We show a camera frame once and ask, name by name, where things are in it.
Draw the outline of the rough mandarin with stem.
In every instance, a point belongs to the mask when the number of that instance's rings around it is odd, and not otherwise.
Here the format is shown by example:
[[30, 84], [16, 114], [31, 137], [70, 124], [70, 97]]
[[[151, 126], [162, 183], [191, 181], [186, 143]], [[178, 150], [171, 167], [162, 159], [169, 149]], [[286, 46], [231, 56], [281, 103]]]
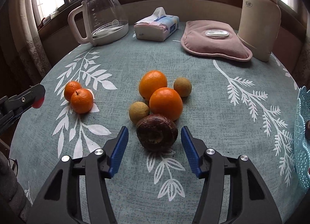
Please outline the rough mandarin with stem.
[[92, 109], [94, 97], [88, 89], [80, 88], [74, 91], [71, 96], [70, 104], [76, 113], [85, 114]]

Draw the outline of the tan longan fruit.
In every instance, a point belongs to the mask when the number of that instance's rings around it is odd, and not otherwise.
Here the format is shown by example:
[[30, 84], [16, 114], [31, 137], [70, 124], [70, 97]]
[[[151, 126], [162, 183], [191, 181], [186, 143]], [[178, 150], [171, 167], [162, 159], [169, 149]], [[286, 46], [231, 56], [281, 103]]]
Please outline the tan longan fruit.
[[148, 116], [149, 113], [150, 109], [144, 102], [134, 102], [129, 107], [129, 117], [134, 124], [137, 124], [139, 120]]

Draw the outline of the smooth orange kumquat large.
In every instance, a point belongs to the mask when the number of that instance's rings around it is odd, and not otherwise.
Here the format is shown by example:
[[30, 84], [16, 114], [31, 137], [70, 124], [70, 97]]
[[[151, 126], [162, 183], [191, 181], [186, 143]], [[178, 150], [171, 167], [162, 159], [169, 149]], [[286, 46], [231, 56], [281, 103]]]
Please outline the smooth orange kumquat large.
[[147, 72], [139, 83], [139, 93], [141, 97], [149, 101], [151, 95], [159, 88], [167, 87], [167, 77], [158, 70]]

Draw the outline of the dark passion fruit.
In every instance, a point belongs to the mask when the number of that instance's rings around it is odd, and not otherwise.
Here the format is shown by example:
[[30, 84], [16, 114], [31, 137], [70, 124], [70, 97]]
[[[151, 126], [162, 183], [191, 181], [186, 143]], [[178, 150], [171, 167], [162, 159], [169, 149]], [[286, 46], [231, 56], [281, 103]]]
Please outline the dark passion fruit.
[[305, 138], [310, 141], [310, 120], [305, 124]]
[[151, 114], [136, 125], [138, 140], [148, 151], [160, 152], [170, 148], [178, 137], [176, 124], [160, 114]]

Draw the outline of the smooth orange kumquat small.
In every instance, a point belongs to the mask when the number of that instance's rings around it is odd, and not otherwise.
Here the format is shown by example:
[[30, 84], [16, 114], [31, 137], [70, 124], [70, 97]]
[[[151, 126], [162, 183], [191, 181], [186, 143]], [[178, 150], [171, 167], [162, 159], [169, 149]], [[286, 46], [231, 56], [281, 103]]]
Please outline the smooth orange kumquat small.
[[153, 114], [160, 114], [175, 121], [182, 114], [183, 101], [174, 89], [162, 87], [151, 95], [149, 107]]

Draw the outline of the red cherry tomato small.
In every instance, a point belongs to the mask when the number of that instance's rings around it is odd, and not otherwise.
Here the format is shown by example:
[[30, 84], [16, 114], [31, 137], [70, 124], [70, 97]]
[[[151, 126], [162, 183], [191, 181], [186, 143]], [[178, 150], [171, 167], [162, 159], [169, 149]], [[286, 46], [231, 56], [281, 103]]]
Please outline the red cherry tomato small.
[[43, 102], [44, 102], [44, 97], [42, 97], [41, 99], [39, 99], [38, 101], [35, 101], [33, 104], [32, 104], [32, 107], [35, 108], [35, 109], [38, 109], [42, 106]]

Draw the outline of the left patterned curtain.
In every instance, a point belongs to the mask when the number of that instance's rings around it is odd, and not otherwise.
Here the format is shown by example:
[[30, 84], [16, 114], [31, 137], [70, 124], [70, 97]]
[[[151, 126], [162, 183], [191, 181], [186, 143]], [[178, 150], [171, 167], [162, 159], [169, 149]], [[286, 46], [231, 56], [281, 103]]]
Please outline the left patterned curtain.
[[39, 83], [51, 70], [38, 34], [32, 0], [8, 0], [10, 28], [15, 48], [33, 83]]

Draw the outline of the light blue plastic basket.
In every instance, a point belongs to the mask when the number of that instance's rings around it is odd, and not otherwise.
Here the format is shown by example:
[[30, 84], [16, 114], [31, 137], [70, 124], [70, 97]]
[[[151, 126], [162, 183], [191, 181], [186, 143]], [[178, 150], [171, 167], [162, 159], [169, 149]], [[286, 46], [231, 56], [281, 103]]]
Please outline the light blue plastic basket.
[[300, 88], [297, 96], [294, 122], [295, 170], [303, 189], [309, 189], [309, 139], [306, 138], [306, 123], [309, 121], [309, 91]]

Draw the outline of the grey-green leaf tablecloth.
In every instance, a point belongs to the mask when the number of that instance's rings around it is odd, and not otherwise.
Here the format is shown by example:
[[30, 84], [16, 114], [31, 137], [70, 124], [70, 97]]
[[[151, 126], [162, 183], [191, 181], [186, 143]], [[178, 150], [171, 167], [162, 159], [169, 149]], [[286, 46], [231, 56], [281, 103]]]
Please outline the grey-green leaf tablecloth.
[[[125, 126], [125, 154], [106, 181], [117, 222], [191, 223], [203, 180], [192, 173], [180, 136], [172, 134], [187, 126], [223, 156], [247, 155], [282, 220], [292, 215], [305, 196], [294, 167], [295, 81], [275, 55], [267, 62], [192, 56], [180, 44], [184, 29], [162, 43], [138, 40], [130, 30], [108, 45], [80, 45], [52, 68], [42, 80], [43, 105], [23, 114], [9, 155], [31, 203], [63, 156], [87, 156]], [[138, 86], [151, 70], [162, 72], [168, 87], [178, 77], [190, 81], [178, 118], [169, 119], [167, 105], [130, 119], [135, 102], [148, 106]]]

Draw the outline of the tissue pack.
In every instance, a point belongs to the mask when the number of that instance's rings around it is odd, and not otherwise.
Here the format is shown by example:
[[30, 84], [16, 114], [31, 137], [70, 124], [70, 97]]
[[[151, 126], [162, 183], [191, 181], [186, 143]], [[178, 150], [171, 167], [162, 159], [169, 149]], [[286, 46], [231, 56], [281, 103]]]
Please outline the tissue pack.
[[179, 28], [179, 17], [166, 14], [163, 7], [155, 9], [151, 16], [134, 24], [134, 32], [139, 40], [163, 42]]

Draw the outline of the pink heating pad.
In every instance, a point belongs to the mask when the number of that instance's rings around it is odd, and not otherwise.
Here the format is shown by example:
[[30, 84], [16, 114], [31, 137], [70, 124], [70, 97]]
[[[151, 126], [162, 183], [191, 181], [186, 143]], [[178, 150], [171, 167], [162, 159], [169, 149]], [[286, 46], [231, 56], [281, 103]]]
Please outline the pink heating pad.
[[185, 51], [200, 57], [221, 57], [248, 62], [253, 56], [233, 28], [227, 23], [218, 21], [186, 22], [180, 43]]

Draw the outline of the cream thermos flask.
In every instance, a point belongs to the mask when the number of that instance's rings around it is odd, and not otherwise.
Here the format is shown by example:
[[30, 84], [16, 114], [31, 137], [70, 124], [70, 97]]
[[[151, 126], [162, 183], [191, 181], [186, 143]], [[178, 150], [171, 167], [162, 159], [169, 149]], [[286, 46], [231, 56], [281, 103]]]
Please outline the cream thermos flask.
[[258, 60], [269, 60], [280, 24], [277, 0], [243, 0], [238, 37]]

